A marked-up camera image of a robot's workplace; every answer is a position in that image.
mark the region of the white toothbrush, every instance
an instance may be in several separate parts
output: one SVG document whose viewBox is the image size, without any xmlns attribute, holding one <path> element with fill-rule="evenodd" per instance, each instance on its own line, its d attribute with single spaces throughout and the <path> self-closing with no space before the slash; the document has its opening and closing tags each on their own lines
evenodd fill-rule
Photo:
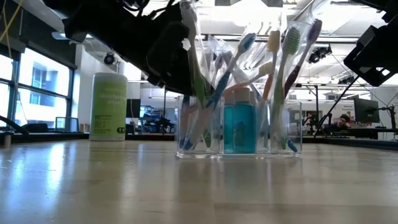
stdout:
<svg viewBox="0 0 398 224">
<path fill-rule="evenodd" d="M 197 51 L 195 47 L 195 37 L 197 36 L 197 16 L 192 9 L 189 2 L 181 2 L 182 23 L 189 28 L 188 40 L 191 45 L 188 51 L 188 59 L 190 64 L 190 73 L 193 74 L 193 86 L 195 87 L 195 94 L 200 102 L 200 108 L 203 108 L 205 103 L 205 81 L 200 72 Z"/>
<path fill-rule="evenodd" d="M 269 34 L 269 40 L 267 43 L 267 50 L 272 52 L 272 72 L 268 76 L 266 81 L 266 85 L 264 87 L 264 92 L 262 94 L 262 100 L 259 103 L 259 112 L 258 112 L 258 123 L 259 127 L 257 130 L 257 134 L 259 135 L 261 130 L 264 130 L 263 136 L 263 146 L 268 146 L 268 132 L 269 132 L 269 123 L 268 123 L 268 94 L 271 90 L 272 81 L 274 79 L 275 68 L 276 68 L 276 61 L 278 58 L 278 51 L 280 46 L 280 31 L 271 31 Z"/>
<path fill-rule="evenodd" d="M 254 83 L 255 81 L 257 81 L 258 79 L 260 79 L 260 78 L 262 78 L 262 77 L 264 77 L 264 76 L 266 76 L 267 74 L 270 74 L 270 73 L 272 73 L 272 63 L 271 62 L 267 62 L 264 65 L 260 66 L 259 73 L 255 77 L 253 77 L 252 79 L 250 79 L 247 82 L 239 83 L 239 84 L 236 84 L 234 86 L 231 86 L 231 87 L 227 88 L 224 91 L 223 95 L 225 96 L 225 95 L 227 95 L 229 93 L 232 93 L 233 91 L 235 91 L 238 88 L 248 86 L 248 85 Z"/>
</svg>

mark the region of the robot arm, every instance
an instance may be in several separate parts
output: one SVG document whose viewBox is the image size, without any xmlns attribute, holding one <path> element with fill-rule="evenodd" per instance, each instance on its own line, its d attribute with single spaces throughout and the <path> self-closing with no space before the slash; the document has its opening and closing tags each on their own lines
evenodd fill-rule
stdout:
<svg viewBox="0 0 398 224">
<path fill-rule="evenodd" d="M 371 26 L 358 40 L 344 64 L 372 86 L 380 86 L 398 73 L 398 2 L 396 0 L 353 0 L 386 11 L 388 25 Z"/>
<path fill-rule="evenodd" d="M 131 0 L 44 0 L 44 4 L 66 17 L 67 38 L 82 42 L 90 34 L 141 69 L 151 84 L 195 94 L 188 54 L 182 47 L 189 29 L 181 23 L 180 4 L 170 4 L 155 19 L 141 12 L 134 16 L 126 9 Z"/>
</svg>

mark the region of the label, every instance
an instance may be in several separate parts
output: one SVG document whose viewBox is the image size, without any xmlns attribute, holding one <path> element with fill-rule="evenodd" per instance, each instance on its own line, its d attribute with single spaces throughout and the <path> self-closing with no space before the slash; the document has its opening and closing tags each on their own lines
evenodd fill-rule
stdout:
<svg viewBox="0 0 398 224">
<path fill-rule="evenodd" d="M 126 132 L 127 85 L 95 81 L 91 109 L 91 137 L 124 140 Z"/>
</svg>

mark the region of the desk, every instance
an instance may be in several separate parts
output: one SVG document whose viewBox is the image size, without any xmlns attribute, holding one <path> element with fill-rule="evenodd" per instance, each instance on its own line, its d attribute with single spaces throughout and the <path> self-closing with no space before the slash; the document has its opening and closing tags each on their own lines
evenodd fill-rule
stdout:
<svg viewBox="0 0 398 224">
<path fill-rule="evenodd" d="M 349 136 L 355 136 L 356 138 L 379 139 L 379 133 L 394 133 L 394 130 L 382 128 L 349 128 L 347 132 Z"/>
<path fill-rule="evenodd" d="M 302 158 L 176 159 L 173 142 L 0 149 L 0 223 L 398 223 L 398 154 L 305 144 Z"/>
</svg>

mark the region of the toothbrush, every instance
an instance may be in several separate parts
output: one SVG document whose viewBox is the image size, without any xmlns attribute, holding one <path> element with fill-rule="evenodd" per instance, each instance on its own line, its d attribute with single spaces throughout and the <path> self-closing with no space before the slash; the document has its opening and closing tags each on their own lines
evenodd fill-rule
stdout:
<svg viewBox="0 0 398 224">
<path fill-rule="evenodd" d="M 271 90 L 272 81 L 274 80 L 276 61 L 278 59 L 278 51 L 280 46 L 280 31 L 271 31 L 269 34 L 269 40 L 267 44 L 267 50 L 272 52 L 272 74 L 268 76 L 266 81 L 266 85 L 264 87 L 264 92 L 262 94 L 262 100 L 265 101 L 268 99 L 268 94 Z"/>
<path fill-rule="evenodd" d="M 219 55 L 215 60 L 215 74 L 213 76 L 213 79 L 211 80 L 212 86 L 216 86 L 217 73 L 222 66 L 223 66 L 223 57 L 222 55 Z M 205 132 L 203 132 L 203 141 L 205 142 L 207 148 L 211 146 L 211 134 L 207 128 L 205 129 Z"/>
<path fill-rule="evenodd" d="M 219 56 L 217 56 L 216 60 L 214 61 L 214 66 L 215 66 L 216 71 L 215 71 L 213 78 L 211 79 L 211 85 L 216 86 L 218 70 L 220 70 L 221 67 L 223 66 L 223 56 L 221 54 Z"/>
<path fill-rule="evenodd" d="M 256 39 L 256 34 L 250 33 L 247 34 L 245 37 L 243 37 L 242 41 L 240 41 L 238 45 L 238 51 L 236 52 L 236 55 L 233 59 L 231 59 L 227 70 L 225 71 L 224 75 L 221 77 L 221 80 L 218 82 L 218 85 L 216 87 L 215 92 L 211 96 L 210 100 L 206 104 L 205 109 L 199 111 L 198 119 L 196 120 L 196 123 L 194 125 L 195 128 L 192 129 L 192 132 L 190 133 L 190 137 L 187 138 L 184 149 L 185 150 L 190 150 L 195 145 L 197 144 L 200 135 L 203 133 L 204 129 L 206 128 L 207 121 L 210 120 L 211 114 L 214 111 L 217 103 L 219 102 L 223 91 L 225 90 L 229 76 L 231 75 L 231 72 L 233 71 L 233 68 L 236 66 L 236 61 L 238 58 L 245 52 L 247 52 L 252 44 L 254 43 Z"/>
<path fill-rule="evenodd" d="M 269 34 L 267 50 L 269 52 L 272 52 L 272 72 L 268 76 L 266 85 L 264 87 L 264 92 L 262 94 L 262 100 L 259 103 L 259 117 L 258 117 L 259 127 L 257 130 L 257 134 L 259 134 L 261 132 L 261 129 L 264 129 L 264 136 L 263 136 L 264 147 L 268 146 L 268 131 L 269 131 L 268 115 L 266 116 L 266 113 L 268 114 L 268 108 L 266 107 L 267 106 L 266 102 L 268 100 L 268 94 L 271 90 L 272 81 L 274 79 L 279 47 L 280 47 L 280 31 L 279 30 L 271 31 L 271 33 Z"/>
<path fill-rule="evenodd" d="M 282 145 L 282 148 L 285 149 L 286 142 L 283 141 L 284 137 L 280 138 L 280 107 L 284 104 L 284 89 L 283 89 L 283 79 L 284 79 L 284 69 L 286 65 L 287 58 L 289 55 L 294 55 L 297 53 L 300 45 L 300 31 L 295 27 L 292 27 L 286 34 L 284 45 L 282 48 L 282 61 L 280 63 L 280 68 L 278 72 L 278 76 L 276 78 L 275 89 L 274 89 L 274 104 L 272 105 L 272 113 L 271 113 L 271 128 L 273 138 L 279 140 Z"/>
<path fill-rule="evenodd" d="M 226 64 L 229 65 L 231 63 L 232 58 L 233 58 L 232 51 L 229 50 L 227 52 L 223 52 L 223 59 L 226 62 Z M 249 78 L 246 75 L 246 73 L 243 70 L 241 70 L 241 68 L 239 68 L 239 67 L 234 69 L 234 72 L 232 73 L 232 77 L 236 83 L 242 83 L 242 82 L 249 81 Z"/>
<path fill-rule="evenodd" d="M 180 148 L 183 147 L 185 141 L 185 135 L 188 129 L 188 119 L 189 119 L 189 96 L 184 95 L 181 103 L 181 122 L 180 122 Z"/>
<path fill-rule="evenodd" d="M 294 152 L 298 152 L 296 146 L 294 145 L 293 141 L 291 139 L 287 140 L 287 146 Z"/>
<path fill-rule="evenodd" d="M 247 82 L 239 83 L 239 84 L 236 84 L 234 86 L 227 88 L 224 91 L 223 96 L 225 96 L 229 93 L 232 93 L 233 91 L 235 91 L 238 88 L 248 86 L 248 85 L 254 83 L 255 81 L 257 81 L 258 79 L 264 77 L 265 75 L 272 73 L 271 69 L 272 69 L 272 64 L 270 62 L 265 63 L 264 65 L 261 65 L 259 68 L 259 73 L 255 77 L 253 77 L 252 79 L 250 79 Z"/>
<path fill-rule="evenodd" d="M 322 21 L 315 19 L 315 22 L 312 24 L 310 31 L 307 34 L 307 46 L 305 47 L 304 53 L 300 58 L 300 61 L 298 61 L 298 64 L 296 67 L 293 69 L 292 73 L 287 77 L 286 82 L 285 82 L 285 99 L 287 97 L 287 94 L 289 93 L 289 90 L 293 86 L 294 82 L 296 81 L 299 73 L 301 66 L 304 63 L 304 60 L 308 54 L 308 52 L 311 49 L 311 46 L 317 41 L 320 33 L 322 30 Z"/>
<path fill-rule="evenodd" d="M 200 103 L 200 108 L 203 108 L 205 103 L 205 82 L 203 80 L 203 75 L 200 72 L 198 58 L 195 47 L 195 37 L 197 35 L 196 22 L 198 18 L 196 17 L 195 11 L 192 9 L 188 2 L 181 2 L 181 15 L 182 23 L 189 28 L 188 40 L 191 48 L 188 51 L 188 59 L 190 63 L 190 73 L 193 74 L 193 87 L 195 89 L 196 96 Z"/>
</svg>

